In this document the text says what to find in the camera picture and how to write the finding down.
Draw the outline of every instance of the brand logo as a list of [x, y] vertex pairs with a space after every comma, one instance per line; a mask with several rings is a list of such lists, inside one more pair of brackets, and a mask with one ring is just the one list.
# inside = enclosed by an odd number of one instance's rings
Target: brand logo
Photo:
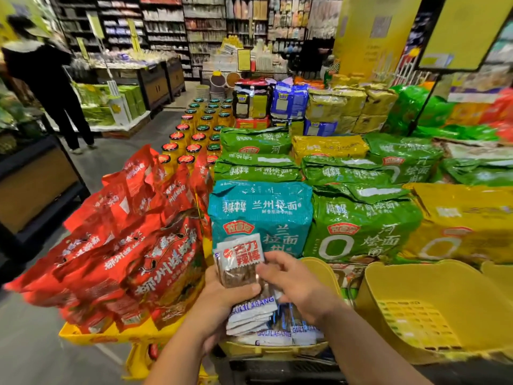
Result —
[[247, 152], [249, 154], [256, 154], [260, 151], [260, 148], [255, 146], [246, 146], [239, 150], [239, 152]]
[[328, 231], [330, 235], [335, 235], [337, 233], [346, 233], [348, 235], [354, 235], [360, 230], [360, 226], [351, 223], [337, 223], [328, 226]]
[[452, 227], [446, 228], [442, 233], [446, 236], [462, 237], [469, 233], [473, 233], [473, 230], [468, 227]]
[[383, 165], [402, 165], [404, 163], [404, 158], [399, 158], [398, 156], [387, 156], [383, 158]]
[[234, 233], [250, 234], [255, 229], [255, 226], [245, 222], [244, 220], [235, 220], [233, 222], [223, 224], [223, 228], [228, 235], [232, 235]]

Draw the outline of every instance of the gray floor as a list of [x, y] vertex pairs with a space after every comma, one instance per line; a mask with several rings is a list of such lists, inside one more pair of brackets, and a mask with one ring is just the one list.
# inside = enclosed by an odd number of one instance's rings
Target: gray floor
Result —
[[[161, 112], [129, 140], [98, 139], [97, 150], [73, 156], [91, 193], [101, 187], [105, 174], [119, 171], [125, 160], [144, 144], [157, 150], [169, 141], [179, 124], [181, 112]], [[48, 238], [48, 249], [66, 235], [61, 227]], [[106, 356], [95, 346], [76, 346], [58, 336], [63, 325], [54, 308], [25, 304], [18, 294], [0, 291], [0, 380], [9, 385], [117, 385], [124, 371], [119, 363], [130, 351], [129, 345], [108, 346]]]

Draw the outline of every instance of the black pants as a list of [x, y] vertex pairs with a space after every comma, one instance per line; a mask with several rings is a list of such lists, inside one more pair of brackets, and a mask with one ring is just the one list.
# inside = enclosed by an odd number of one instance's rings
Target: black pants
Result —
[[45, 111], [57, 123], [61, 134], [64, 136], [68, 147], [72, 150], [79, 148], [79, 138], [77, 137], [69, 117], [73, 121], [76, 129], [80, 132], [82, 138], [88, 145], [94, 144], [93, 134], [89, 128], [89, 124], [82, 113], [79, 99], [77, 98], [71, 85], [67, 83], [53, 83], [52, 91], [59, 92], [58, 96], [48, 94], [48, 87], [40, 84], [30, 84], [30, 90], [39, 100]]

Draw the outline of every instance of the right hand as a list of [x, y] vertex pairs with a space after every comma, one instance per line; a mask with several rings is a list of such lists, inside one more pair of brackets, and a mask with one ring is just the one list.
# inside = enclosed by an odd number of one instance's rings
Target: right hand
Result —
[[308, 323], [318, 326], [324, 317], [340, 306], [349, 309], [300, 260], [282, 251], [266, 252], [265, 258], [269, 264], [257, 265], [257, 273], [281, 289], [284, 296], [280, 301], [293, 303]]

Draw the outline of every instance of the blue package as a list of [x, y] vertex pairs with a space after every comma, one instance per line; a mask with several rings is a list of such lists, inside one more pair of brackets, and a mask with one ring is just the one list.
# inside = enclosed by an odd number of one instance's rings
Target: blue package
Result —
[[294, 85], [292, 87], [293, 100], [289, 118], [303, 118], [308, 104], [308, 85]]
[[337, 129], [337, 122], [311, 122], [305, 119], [305, 136], [331, 136]]
[[277, 82], [273, 92], [273, 102], [271, 103], [271, 116], [274, 118], [286, 119], [292, 110], [292, 86], [288, 83]]
[[212, 244], [260, 233], [265, 252], [303, 252], [312, 222], [312, 188], [301, 182], [217, 181], [210, 194]]

